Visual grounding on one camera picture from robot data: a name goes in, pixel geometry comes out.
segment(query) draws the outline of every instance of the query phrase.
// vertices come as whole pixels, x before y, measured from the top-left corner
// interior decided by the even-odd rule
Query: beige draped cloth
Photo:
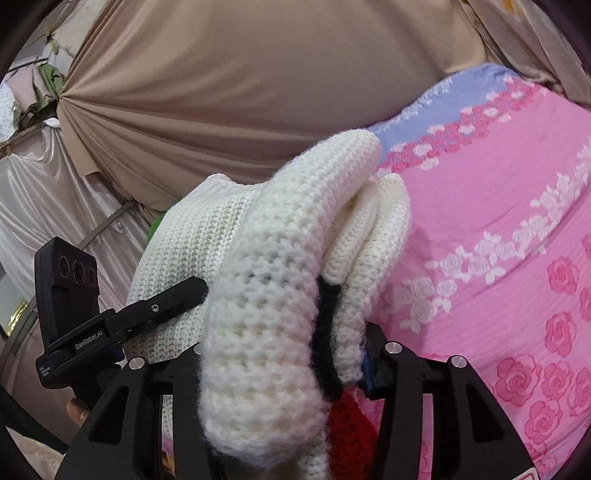
[[[165,210],[269,177],[489,56],[457,0],[111,0],[58,109],[80,175]]]
[[[532,0],[462,0],[507,65],[569,100],[591,106],[591,79],[566,37]]]

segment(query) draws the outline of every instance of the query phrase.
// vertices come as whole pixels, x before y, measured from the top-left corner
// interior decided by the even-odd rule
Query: pink floral bedsheet
[[[591,421],[591,115],[501,80],[389,146],[381,173],[404,178],[413,223],[371,321],[420,356],[467,357],[546,479]],[[380,405],[358,400],[378,425]],[[421,480],[432,434],[427,409]]]

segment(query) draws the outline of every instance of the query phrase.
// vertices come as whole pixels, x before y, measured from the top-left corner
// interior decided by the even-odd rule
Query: curtain
[[[591,3],[581,0],[534,0],[558,25],[591,75]]]
[[[27,299],[39,248],[54,236],[78,244],[120,207],[98,176],[77,175],[57,126],[13,146],[0,160],[0,185],[0,263]],[[86,248],[98,263],[102,309],[124,307],[146,235],[139,214],[127,212]]]
[[[64,456],[47,445],[26,438],[8,429],[18,449],[43,480],[53,480]]]
[[[58,108],[80,175],[164,211],[253,183],[490,57],[457,0],[111,0]]]
[[[591,79],[567,38],[532,0],[462,0],[483,38],[516,72],[591,105]]]
[[[68,5],[67,18],[56,21],[51,37],[57,46],[72,57],[78,53],[86,34],[107,0],[72,0]]]

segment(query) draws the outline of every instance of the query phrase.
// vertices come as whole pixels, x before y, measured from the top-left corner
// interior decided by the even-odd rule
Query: beige fabric canopy
[[[165,210],[252,183],[487,61],[457,0],[111,0],[58,109],[78,172]]]

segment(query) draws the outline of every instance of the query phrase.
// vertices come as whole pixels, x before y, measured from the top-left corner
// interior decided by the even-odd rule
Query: red knitted fabric
[[[344,392],[329,414],[330,470],[335,480],[369,476],[378,434],[353,397]]]

